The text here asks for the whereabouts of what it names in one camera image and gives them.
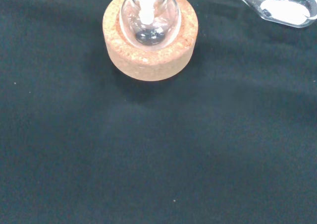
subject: table surface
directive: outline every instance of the table surface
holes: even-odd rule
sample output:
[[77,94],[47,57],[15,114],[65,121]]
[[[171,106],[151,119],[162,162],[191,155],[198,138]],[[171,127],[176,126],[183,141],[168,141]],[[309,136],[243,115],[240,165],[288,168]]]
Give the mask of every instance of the table surface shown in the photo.
[[188,0],[191,62],[111,63],[111,0],[0,0],[1,224],[317,223],[317,23]]

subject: dark object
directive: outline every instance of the dark object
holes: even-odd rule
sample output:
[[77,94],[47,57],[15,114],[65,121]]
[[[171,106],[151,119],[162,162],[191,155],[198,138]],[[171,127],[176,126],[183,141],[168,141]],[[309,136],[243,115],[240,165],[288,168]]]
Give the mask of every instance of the dark object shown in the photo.
[[138,32],[136,34],[136,39],[144,46],[153,46],[162,42],[165,39],[165,35],[164,33],[159,33],[155,30],[146,29]]

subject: glass flask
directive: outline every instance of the glass flask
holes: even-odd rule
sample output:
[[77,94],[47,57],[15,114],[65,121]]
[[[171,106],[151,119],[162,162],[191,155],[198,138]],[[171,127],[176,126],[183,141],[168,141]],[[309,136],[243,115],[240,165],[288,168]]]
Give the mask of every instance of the glass flask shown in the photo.
[[125,0],[119,19],[132,45],[156,51],[167,47],[178,35],[181,12],[175,0]]
[[317,0],[243,0],[268,21],[302,28],[317,18]]

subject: white powder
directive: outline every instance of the white powder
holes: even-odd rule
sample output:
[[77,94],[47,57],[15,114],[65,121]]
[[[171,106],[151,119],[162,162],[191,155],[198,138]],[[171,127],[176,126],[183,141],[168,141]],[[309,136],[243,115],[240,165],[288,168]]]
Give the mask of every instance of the white powder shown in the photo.
[[311,16],[303,5],[290,1],[265,0],[260,7],[266,9],[272,18],[293,25],[301,25]]

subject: cork ring stand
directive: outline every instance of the cork ring stand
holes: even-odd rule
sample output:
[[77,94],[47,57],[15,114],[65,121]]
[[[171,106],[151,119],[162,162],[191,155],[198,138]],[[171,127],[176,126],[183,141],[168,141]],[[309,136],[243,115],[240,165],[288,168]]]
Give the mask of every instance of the cork ring stand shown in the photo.
[[113,0],[103,18],[106,48],[113,64],[124,74],[144,81],[158,81],[179,73],[189,62],[198,33],[196,13],[187,0],[176,0],[182,22],[176,39],[166,48],[146,52],[124,37],[119,12],[124,0]]

